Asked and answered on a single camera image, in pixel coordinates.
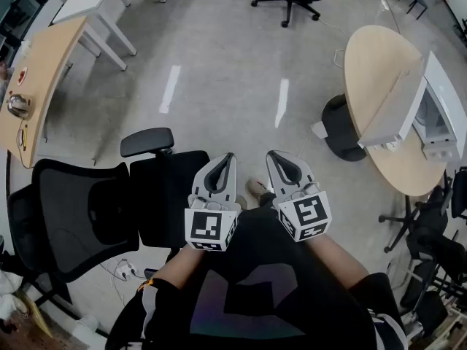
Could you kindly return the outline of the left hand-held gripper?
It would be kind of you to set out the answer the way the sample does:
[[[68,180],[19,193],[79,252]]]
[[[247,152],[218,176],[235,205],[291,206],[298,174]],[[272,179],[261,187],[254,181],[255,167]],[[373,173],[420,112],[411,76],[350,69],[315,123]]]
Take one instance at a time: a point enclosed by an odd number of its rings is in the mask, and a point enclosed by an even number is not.
[[[242,211],[235,202],[237,193],[237,159],[225,153],[209,161],[195,175],[192,194],[185,209],[185,240],[193,249],[225,252],[238,225]],[[222,195],[223,200],[199,195]]]

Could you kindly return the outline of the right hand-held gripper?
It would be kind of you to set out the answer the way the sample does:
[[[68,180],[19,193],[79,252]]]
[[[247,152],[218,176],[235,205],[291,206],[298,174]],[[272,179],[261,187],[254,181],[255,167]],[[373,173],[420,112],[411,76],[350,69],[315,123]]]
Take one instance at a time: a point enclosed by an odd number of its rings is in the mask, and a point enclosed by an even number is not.
[[[269,178],[275,193],[273,204],[278,219],[296,242],[326,234],[332,222],[327,192],[314,181],[314,174],[302,159],[279,150],[266,155]]]

